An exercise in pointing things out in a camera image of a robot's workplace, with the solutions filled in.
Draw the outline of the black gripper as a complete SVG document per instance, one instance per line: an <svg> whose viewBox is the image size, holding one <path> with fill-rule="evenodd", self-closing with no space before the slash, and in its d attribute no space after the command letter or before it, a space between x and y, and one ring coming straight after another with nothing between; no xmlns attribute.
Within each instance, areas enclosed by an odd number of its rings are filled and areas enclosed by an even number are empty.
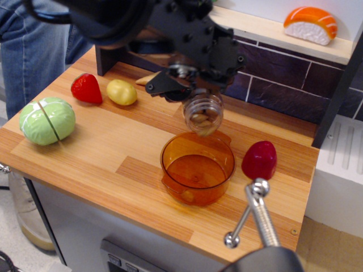
<svg viewBox="0 0 363 272"><path fill-rule="evenodd" d="M197 88L223 92L245 65L234 31L211 19L212 1L156 1L146 58L164 69L146 84L151 96L182 101Z"/></svg>

